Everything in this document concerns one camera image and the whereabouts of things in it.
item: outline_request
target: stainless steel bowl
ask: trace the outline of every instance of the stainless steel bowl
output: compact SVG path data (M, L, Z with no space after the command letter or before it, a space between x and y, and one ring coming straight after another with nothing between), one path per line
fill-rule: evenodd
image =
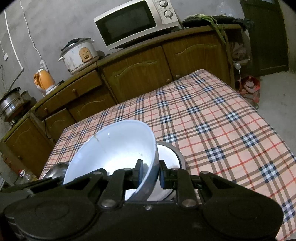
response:
M66 171L68 169L69 164L67 162L60 162L55 164L51 169L49 169L43 178L56 178L56 177L64 177Z
M182 153L174 147L172 144L167 142L157 142L157 149L159 159L163 159L167 168L176 168L176 169L186 169L185 168L185 159ZM151 193L150 197L147 201L162 201L162 200L171 200L174 196L176 196L176 191L172 189L162 189L160 186L160 180L158 177L158 181L155 184L153 192Z
M7 121L13 113L25 104L24 99L21 97L20 87L17 87L0 100L0 116L3 121Z

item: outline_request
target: concrete floor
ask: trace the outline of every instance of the concrete floor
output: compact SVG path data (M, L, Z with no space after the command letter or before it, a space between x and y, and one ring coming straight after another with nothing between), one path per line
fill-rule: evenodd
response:
M296 153L296 74L281 72L261 77L259 114ZM289 239L296 239L296 233Z

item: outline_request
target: cooking pot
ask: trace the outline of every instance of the cooking pot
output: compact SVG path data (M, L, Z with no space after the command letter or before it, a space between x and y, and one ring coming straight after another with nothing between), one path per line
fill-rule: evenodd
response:
M13 112L25 104L19 92L20 87L17 87L5 94L0 100L0 116L3 121L7 121L7 118Z
M63 60L68 71L75 74L91 63L98 56L90 38L72 39L62 48L59 61Z

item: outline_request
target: white wire conduit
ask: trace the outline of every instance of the white wire conduit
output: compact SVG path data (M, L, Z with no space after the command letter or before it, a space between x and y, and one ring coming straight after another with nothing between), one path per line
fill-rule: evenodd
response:
M17 61L18 61L19 65L20 65L20 67L21 67L21 71L18 73L18 75L16 76L16 78L12 81L12 83L9 86L9 88L7 89L7 92L6 93L8 93L11 90L11 88L12 88L13 84L15 83L15 81L18 79L18 77L23 73L24 68L22 67L22 64L20 63L20 60L19 60L19 58L17 56L17 53L15 51L15 47L13 46L13 43L12 43L12 39L11 39L11 35L10 35L10 32L9 32L9 28L8 28L8 23L7 23L7 17L6 17L6 11L5 10L4 10L4 16L5 16L5 22L6 22L6 27L7 27L7 32L8 32L8 36L9 36L9 39L10 39L10 43L11 43L13 52L15 53L15 57L17 58Z

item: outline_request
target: table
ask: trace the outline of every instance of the table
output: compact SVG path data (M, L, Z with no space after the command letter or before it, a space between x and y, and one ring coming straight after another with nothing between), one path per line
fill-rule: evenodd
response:
M203 69L66 128L41 177L70 162L104 126L125 119L145 122L157 141L177 147L191 174L213 172L277 201L284 212L279 240L295 231L295 156L252 106Z

